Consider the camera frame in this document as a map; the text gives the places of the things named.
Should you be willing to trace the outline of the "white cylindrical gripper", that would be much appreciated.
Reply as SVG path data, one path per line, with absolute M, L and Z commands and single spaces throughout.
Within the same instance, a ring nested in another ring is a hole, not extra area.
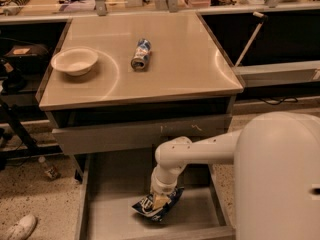
M 179 168 L 167 169 L 157 165 L 151 174 L 150 192 L 153 194 L 153 209 L 162 208 L 168 201 L 177 186 L 177 180 L 182 170 Z

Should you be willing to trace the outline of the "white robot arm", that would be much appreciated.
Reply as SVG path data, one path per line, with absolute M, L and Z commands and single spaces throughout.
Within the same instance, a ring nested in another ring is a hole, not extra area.
M 161 144 L 151 191 L 169 194 L 188 164 L 234 166 L 236 240 L 320 240 L 320 118 L 271 112 L 243 129 Z

